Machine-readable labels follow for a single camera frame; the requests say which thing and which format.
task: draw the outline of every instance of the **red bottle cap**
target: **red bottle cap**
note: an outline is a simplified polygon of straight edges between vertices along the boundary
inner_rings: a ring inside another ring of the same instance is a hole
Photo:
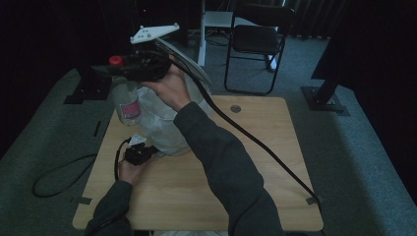
[[[112,56],[108,59],[108,62],[112,66],[123,66],[124,65],[123,58],[121,56]]]

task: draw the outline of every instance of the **clear plastic bottle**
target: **clear plastic bottle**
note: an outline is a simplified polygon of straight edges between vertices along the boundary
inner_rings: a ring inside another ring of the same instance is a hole
[[[112,56],[110,65],[122,66],[123,59],[120,56]],[[124,77],[113,77],[110,88],[110,97],[120,122],[132,126],[138,124],[141,116],[141,105],[138,98],[137,83],[128,81]]]

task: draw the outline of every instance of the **wooden tabletop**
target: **wooden tabletop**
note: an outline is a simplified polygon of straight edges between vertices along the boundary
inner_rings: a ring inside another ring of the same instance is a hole
[[[212,99],[312,188],[284,99],[222,95],[214,95]],[[240,106],[241,111],[232,112],[232,105]],[[211,119],[236,135],[252,156],[264,176],[265,188],[275,201],[284,230],[319,231],[323,228],[317,205],[306,202],[311,196],[272,157],[216,113],[211,114]],[[92,219],[98,202],[114,183],[116,150],[136,132],[141,132],[138,126],[124,126],[117,114],[113,114],[83,193],[83,198],[91,201],[89,205],[79,204],[74,227],[84,229]],[[134,189],[127,216],[134,229],[151,230],[227,230],[228,221],[226,211],[209,189],[203,167],[192,151],[150,163]]]

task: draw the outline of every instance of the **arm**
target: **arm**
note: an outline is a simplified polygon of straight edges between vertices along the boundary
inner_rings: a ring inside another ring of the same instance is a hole
[[[98,203],[85,235],[131,235],[131,225],[125,215],[129,209],[133,187],[138,184],[149,161],[137,166],[125,160],[119,163],[120,180],[111,186]]]
[[[131,184],[125,181],[116,181],[95,208],[85,235],[130,235],[131,226],[125,214],[129,209],[132,191]]]
[[[229,235],[284,235],[264,179],[242,143],[216,126],[194,102],[180,110],[174,123],[229,214]]]

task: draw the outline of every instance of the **person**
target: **person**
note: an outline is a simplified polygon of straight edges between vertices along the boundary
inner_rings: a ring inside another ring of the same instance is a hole
[[[184,72],[171,66],[156,82],[142,82],[177,112],[175,126],[202,163],[208,185],[228,213],[228,235],[285,235],[273,199],[264,188],[264,179],[243,144],[230,132],[215,125],[200,106],[191,100]],[[130,235],[124,213],[132,188],[146,165],[120,166],[120,177],[96,207],[86,235],[106,220],[117,218],[97,235]]]

